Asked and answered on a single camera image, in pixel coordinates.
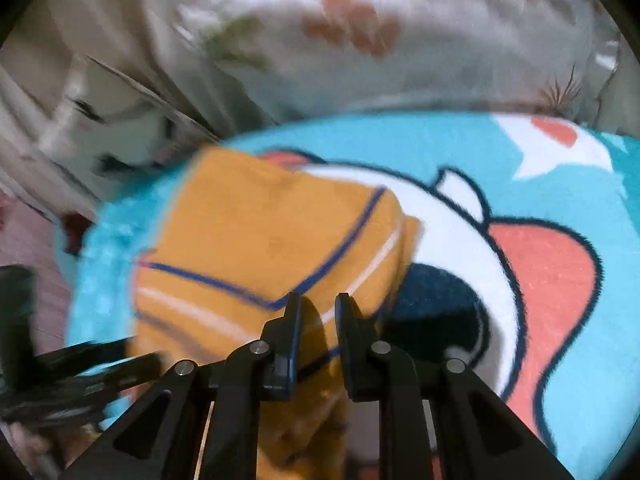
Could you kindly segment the mustard striped knit sweater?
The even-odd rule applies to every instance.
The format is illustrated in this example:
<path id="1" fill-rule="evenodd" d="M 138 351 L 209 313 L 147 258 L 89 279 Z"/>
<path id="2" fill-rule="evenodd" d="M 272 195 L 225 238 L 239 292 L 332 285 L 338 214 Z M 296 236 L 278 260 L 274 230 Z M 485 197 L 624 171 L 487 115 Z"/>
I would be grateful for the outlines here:
<path id="1" fill-rule="evenodd" d="M 284 158 L 208 148 L 186 172 L 132 272 L 132 354 L 208 364 L 256 340 L 297 292 L 308 300 L 297 386 L 260 410 L 262 479 L 339 479 L 347 400 L 334 301 L 385 311 L 420 223 L 382 186 L 330 180 Z"/>

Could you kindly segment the teal cartoon fleece blanket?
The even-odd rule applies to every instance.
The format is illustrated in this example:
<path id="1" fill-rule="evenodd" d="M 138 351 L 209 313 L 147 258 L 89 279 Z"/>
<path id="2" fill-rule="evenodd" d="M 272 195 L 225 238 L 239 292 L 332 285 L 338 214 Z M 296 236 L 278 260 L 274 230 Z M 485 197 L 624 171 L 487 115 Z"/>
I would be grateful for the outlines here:
<path id="1" fill-rule="evenodd" d="M 639 418 L 636 140 L 542 116 L 404 113 L 209 148 L 392 191 L 421 235 L 390 306 L 371 316 L 388 341 L 465 362 L 573 477 L 608 472 Z M 137 255 L 207 149 L 102 206 L 77 266 L 70 344 L 134 340 Z M 347 401 L 346 458 L 371 449 L 365 417 Z"/>

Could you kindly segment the cream pillow black silhouette print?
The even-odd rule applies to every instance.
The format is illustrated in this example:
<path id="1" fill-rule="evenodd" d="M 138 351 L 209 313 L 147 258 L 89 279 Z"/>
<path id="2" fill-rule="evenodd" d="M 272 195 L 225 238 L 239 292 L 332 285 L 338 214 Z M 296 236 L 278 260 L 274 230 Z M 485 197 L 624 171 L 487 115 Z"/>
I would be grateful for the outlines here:
<path id="1" fill-rule="evenodd" d="M 38 150 L 81 192 L 104 202 L 125 182 L 178 164 L 217 140 L 143 84 L 78 56 Z"/>

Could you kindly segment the white leaf-print ruffled pillow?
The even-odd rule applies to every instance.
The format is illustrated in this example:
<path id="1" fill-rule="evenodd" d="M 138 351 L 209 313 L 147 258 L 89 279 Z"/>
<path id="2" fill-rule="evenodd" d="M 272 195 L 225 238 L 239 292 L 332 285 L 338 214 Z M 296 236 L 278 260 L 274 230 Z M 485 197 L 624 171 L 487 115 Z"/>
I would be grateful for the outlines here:
<path id="1" fill-rule="evenodd" d="M 177 27 L 274 122 L 366 110 L 591 120 L 620 54 L 599 0 L 192 0 Z"/>

